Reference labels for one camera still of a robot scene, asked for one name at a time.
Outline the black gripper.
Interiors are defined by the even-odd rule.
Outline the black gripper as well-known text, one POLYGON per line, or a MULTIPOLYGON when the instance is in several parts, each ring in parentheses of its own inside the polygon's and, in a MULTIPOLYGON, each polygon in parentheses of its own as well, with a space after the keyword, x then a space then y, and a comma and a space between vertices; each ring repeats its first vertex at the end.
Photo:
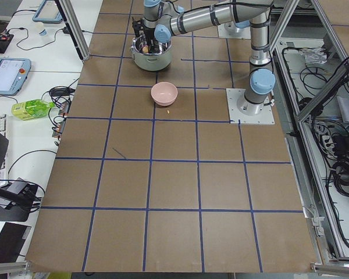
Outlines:
POLYGON ((151 53, 151 51, 153 53, 161 52, 161 43, 156 40, 154 35, 155 27, 157 24, 157 20, 150 21, 144 17, 137 20, 132 18, 132 28, 134 30, 135 38, 138 38, 143 34, 146 37, 147 53, 151 53))

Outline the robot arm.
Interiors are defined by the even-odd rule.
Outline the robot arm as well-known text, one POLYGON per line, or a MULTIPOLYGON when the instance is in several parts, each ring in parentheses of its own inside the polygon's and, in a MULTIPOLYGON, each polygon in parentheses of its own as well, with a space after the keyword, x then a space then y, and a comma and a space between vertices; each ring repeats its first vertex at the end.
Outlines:
POLYGON ((144 1, 142 18, 132 21, 135 39, 143 40, 143 55, 160 56, 174 36, 229 22, 249 22, 251 54, 249 85, 238 98, 238 110, 248 116, 261 113, 266 97, 275 86, 270 51, 272 1, 222 1, 185 10, 173 1, 144 1))

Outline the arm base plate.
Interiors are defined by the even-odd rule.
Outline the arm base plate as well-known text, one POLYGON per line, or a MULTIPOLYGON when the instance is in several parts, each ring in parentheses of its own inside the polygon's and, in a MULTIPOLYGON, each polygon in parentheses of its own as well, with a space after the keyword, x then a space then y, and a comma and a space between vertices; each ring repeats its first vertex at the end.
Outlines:
POLYGON ((218 26, 218 36, 220 38, 234 38, 240 40, 250 40, 250 21, 235 23, 228 22, 218 26))
POLYGON ((261 104, 251 104, 244 96, 243 88, 227 88, 227 106, 231 124, 274 125, 275 120, 269 98, 261 104))

